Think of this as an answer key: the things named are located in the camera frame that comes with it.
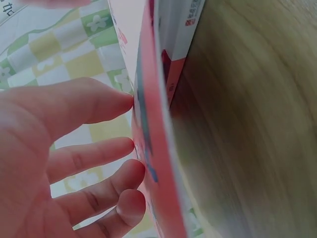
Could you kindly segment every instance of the finger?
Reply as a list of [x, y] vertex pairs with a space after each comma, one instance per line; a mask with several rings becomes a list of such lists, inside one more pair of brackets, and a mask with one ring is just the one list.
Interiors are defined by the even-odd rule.
[[81, 191], [55, 198], [55, 201], [68, 214], [69, 221], [74, 226], [115, 206], [124, 190], [139, 187], [144, 178], [144, 172], [145, 168], [141, 162], [129, 160], [104, 181]]
[[130, 138], [121, 137], [90, 144], [68, 146], [51, 153], [47, 168], [50, 184], [84, 170], [116, 161], [133, 151]]
[[[133, 105], [131, 95], [90, 78], [15, 88], [1, 93], [0, 99], [7, 107], [10, 119], [7, 123], [11, 122], [12, 133], [37, 151], [43, 147], [39, 146], [38, 138], [42, 144], [46, 142], [47, 150], [54, 141], [80, 125], [114, 119]], [[16, 124], [24, 125], [24, 129], [14, 131], [18, 128]]]
[[141, 222], [145, 209], [145, 199], [140, 191], [125, 190], [112, 211], [76, 233], [81, 238], [121, 238]]

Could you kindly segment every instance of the wooden surface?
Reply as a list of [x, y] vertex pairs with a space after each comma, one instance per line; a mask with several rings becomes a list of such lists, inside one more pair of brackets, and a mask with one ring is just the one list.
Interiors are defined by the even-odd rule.
[[207, 238], [317, 237], [317, 0], [206, 0], [171, 106]]

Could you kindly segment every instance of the book spine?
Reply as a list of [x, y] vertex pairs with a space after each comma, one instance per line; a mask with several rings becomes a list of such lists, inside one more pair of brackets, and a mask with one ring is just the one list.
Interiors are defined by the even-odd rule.
[[171, 103], [173, 99], [204, 3], [205, 0], [182, 1], [182, 11], [177, 29], [176, 40], [174, 42], [174, 48], [172, 53], [168, 54], [171, 61], [166, 79], [166, 89], [169, 103]]

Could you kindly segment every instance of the flower pattern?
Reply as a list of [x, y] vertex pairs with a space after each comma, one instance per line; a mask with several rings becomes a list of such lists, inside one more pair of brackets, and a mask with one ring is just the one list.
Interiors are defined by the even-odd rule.
[[42, 71], [44, 70], [44, 68], [46, 66], [52, 66], [54, 64], [54, 58], [49, 58], [43, 62], [40, 62], [38, 65], [37, 65], [37, 68], [39, 71]]
[[96, 184], [99, 181], [100, 178], [97, 173], [92, 173], [90, 171], [84, 171], [65, 179], [65, 182], [73, 191], [81, 190], [82, 188]]
[[9, 67], [2, 68], [0, 66], [0, 82], [6, 81], [10, 76], [11, 76], [10, 68]]
[[109, 17], [101, 18], [99, 15], [94, 15], [93, 21], [88, 23], [87, 26], [90, 27], [90, 30], [92, 32], [97, 31], [97, 29], [105, 28], [107, 26], [106, 21], [109, 19]]
[[128, 71], [123, 69], [120, 75], [116, 75], [114, 80], [121, 84], [122, 91], [129, 93], [132, 90], [131, 82], [128, 76]]

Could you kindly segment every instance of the red book cover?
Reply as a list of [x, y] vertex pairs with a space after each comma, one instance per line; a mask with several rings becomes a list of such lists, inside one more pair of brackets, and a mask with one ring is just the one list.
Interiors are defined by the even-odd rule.
[[186, 238], [177, 153], [173, 145], [161, 55], [153, 26], [154, 0], [146, 2], [135, 78], [132, 134], [146, 165], [145, 196], [161, 238]]

